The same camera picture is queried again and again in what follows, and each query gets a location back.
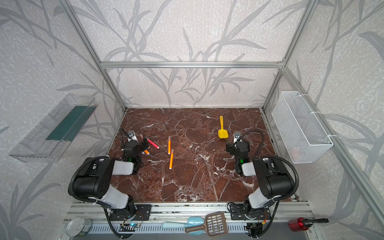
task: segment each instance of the yellow toy spatula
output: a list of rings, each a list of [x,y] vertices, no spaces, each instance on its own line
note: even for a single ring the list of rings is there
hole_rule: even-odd
[[[218,137],[219,138],[228,138],[228,131],[224,130],[223,116],[220,116],[220,126],[221,126],[221,129],[218,131]]]

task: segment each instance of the mesh basket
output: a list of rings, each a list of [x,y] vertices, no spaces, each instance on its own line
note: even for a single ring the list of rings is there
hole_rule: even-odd
[[[316,115],[297,91],[281,92],[272,116],[294,163],[314,162],[333,146]]]

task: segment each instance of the patterned wallpaper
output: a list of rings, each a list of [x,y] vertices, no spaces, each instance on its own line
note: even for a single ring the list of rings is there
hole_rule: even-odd
[[[307,0],[71,3],[103,61],[281,61]],[[259,107],[276,72],[109,70],[129,107]]]
[[[357,164],[384,196],[384,1],[326,1],[315,10],[289,69],[306,89]],[[280,91],[291,87],[282,80]],[[272,121],[278,145],[288,157]],[[384,239],[384,230],[332,150],[295,165],[299,194],[308,200],[326,239]]]
[[[109,72],[129,107],[261,107],[275,74],[273,68],[121,68]]]
[[[107,151],[123,116],[56,1],[0,1],[0,239],[53,239],[73,198],[70,177]],[[8,153],[68,93],[98,104],[57,163]]]

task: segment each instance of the brown litter scoop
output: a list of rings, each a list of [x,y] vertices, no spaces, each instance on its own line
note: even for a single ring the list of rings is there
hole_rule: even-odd
[[[199,230],[205,230],[208,236],[216,236],[219,234],[228,233],[227,222],[225,221],[224,212],[208,214],[205,217],[204,224],[185,228],[186,233]]]

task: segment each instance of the brown marble tabletop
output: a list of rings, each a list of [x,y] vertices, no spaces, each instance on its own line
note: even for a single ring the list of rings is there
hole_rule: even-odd
[[[220,139],[219,116],[229,138]],[[233,133],[251,129],[265,134],[261,155],[274,155],[274,149],[258,108],[128,109],[121,127],[143,134],[160,146],[150,145],[150,155],[142,155],[137,175],[112,176],[111,184],[133,196],[135,202],[217,202],[244,201],[257,189],[256,177],[241,177],[235,171],[234,156],[225,151]],[[168,137],[174,149],[169,169]],[[261,142],[260,134],[244,137],[250,142],[250,157]],[[121,157],[119,134],[109,155]]]

